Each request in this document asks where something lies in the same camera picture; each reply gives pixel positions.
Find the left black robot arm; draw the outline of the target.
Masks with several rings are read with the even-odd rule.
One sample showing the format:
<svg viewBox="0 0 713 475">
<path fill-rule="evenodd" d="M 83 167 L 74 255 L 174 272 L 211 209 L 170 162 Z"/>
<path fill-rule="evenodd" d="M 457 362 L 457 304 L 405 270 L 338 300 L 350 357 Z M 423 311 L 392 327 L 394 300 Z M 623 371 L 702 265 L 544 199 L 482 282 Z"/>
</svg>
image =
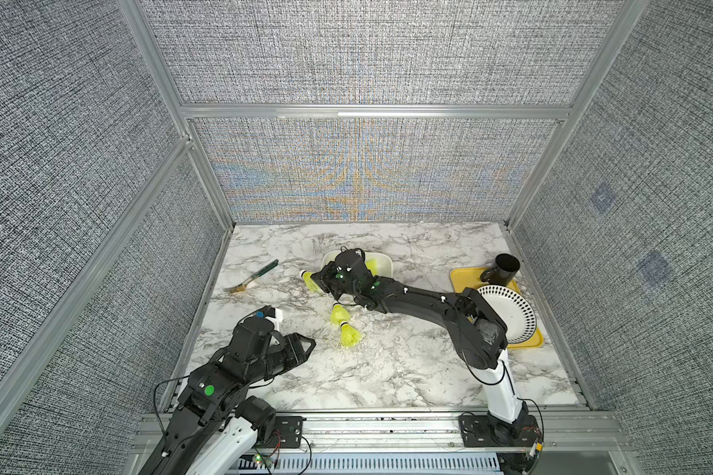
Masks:
<svg viewBox="0 0 713 475">
<path fill-rule="evenodd" d="M 259 441 L 277 440 L 276 409 L 251 387 L 302 364 L 316 340 L 283 336 L 270 318 L 241 320 L 227 346 L 187 376 L 172 418 L 142 474 L 223 474 Z"/>
</svg>

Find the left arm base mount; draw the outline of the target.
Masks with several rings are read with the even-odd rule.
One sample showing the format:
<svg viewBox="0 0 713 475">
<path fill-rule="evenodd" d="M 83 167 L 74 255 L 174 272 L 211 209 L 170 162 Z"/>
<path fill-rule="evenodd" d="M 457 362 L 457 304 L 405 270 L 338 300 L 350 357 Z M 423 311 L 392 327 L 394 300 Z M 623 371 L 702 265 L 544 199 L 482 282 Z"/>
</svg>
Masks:
<svg viewBox="0 0 713 475">
<path fill-rule="evenodd" d="M 299 448 L 302 443 L 305 418 L 279 417 L 265 422 L 257 432 L 257 448 Z"/>
</svg>

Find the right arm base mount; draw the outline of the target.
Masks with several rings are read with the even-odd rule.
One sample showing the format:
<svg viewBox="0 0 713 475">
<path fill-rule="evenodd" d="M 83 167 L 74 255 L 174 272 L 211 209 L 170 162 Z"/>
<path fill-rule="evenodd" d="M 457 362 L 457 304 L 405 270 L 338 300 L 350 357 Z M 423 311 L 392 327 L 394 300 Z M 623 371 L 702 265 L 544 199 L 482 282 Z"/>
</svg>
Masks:
<svg viewBox="0 0 713 475">
<path fill-rule="evenodd" d="M 537 419 L 527 411 L 513 423 L 486 415 L 465 412 L 458 417 L 465 447 L 539 447 L 544 435 Z"/>
</svg>

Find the yellow shuttlecock four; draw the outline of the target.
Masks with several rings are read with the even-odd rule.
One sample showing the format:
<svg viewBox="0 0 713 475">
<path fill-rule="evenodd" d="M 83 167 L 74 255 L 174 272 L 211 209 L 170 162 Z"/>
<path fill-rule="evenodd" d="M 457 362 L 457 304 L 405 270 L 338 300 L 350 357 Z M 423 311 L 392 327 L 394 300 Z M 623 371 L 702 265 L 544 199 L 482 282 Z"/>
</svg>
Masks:
<svg viewBox="0 0 713 475">
<path fill-rule="evenodd" d="M 332 307 L 332 312 L 330 315 L 330 321 L 334 326 L 340 327 L 343 324 L 348 324 L 351 319 L 351 314 L 347 308 L 340 304 L 335 303 Z"/>
</svg>

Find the yellow shuttlecock seven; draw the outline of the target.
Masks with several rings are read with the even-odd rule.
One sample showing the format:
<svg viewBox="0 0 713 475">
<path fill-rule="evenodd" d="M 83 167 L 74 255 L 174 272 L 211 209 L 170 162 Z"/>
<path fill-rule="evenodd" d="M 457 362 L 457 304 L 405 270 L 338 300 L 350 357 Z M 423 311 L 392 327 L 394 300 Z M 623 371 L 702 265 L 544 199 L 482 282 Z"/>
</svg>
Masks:
<svg viewBox="0 0 713 475">
<path fill-rule="evenodd" d="M 370 259 L 366 262 L 366 267 L 373 276 L 379 275 L 379 262 L 377 259 Z"/>
</svg>

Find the white plastic storage box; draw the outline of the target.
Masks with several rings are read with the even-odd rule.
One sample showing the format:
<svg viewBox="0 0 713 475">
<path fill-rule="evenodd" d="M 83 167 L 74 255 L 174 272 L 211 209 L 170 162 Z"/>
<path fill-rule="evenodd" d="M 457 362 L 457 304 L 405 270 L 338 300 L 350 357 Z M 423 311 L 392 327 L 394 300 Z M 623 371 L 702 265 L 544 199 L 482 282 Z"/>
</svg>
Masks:
<svg viewBox="0 0 713 475">
<path fill-rule="evenodd" d="M 342 251 L 340 249 L 334 249 L 334 251 L 329 251 L 324 255 L 321 261 L 321 266 L 324 267 L 326 266 L 329 262 L 333 261 L 337 255 L 339 255 Z M 372 253 L 371 251 L 367 251 L 364 256 L 366 257 L 366 262 L 370 259 L 377 259 L 379 262 L 379 275 L 378 276 L 383 276 L 383 277 L 394 277 L 394 267 L 393 267 L 393 261 L 388 255 L 385 255 L 384 253 Z"/>
</svg>

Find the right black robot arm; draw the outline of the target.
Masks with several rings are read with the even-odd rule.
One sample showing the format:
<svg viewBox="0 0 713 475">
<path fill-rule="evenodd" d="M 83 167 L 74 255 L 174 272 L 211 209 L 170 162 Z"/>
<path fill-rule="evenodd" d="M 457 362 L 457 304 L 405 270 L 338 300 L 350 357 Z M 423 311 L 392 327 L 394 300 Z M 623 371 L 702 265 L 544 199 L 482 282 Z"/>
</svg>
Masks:
<svg viewBox="0 0 713 475">
<path fill-rule="evenodd" d="M 362 249 L 342 249 L 321 270 L 303 271 L 301 277 L 311 291 L 335 300 L 349 296 L 366 310 L 407 315 L 445 329 L 459 359 L 483 386 L 485 427 L 493 443 L 514 447 L 544 441 L 542 416 L 530 413 L 511 376 L 507 326 L 479 292 L 436 292 L 375 275 Z"/>
</svg>

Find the yellow shuttlecock three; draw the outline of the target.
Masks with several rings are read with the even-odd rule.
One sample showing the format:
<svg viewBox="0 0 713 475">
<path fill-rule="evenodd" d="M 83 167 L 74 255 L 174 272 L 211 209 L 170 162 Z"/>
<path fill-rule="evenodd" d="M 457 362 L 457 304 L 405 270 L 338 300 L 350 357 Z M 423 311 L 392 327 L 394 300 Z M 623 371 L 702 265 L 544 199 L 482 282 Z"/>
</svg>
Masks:
<svg viewBox="0 0 713 475">
<path fill-rule="evenodd" d="M 313 279 L 313 273 L 311 271 L 302 271 L 300 276 L 306 286 L 306 288 L 312 293 L 322 293 L 323 290 Z"/>
</svg>

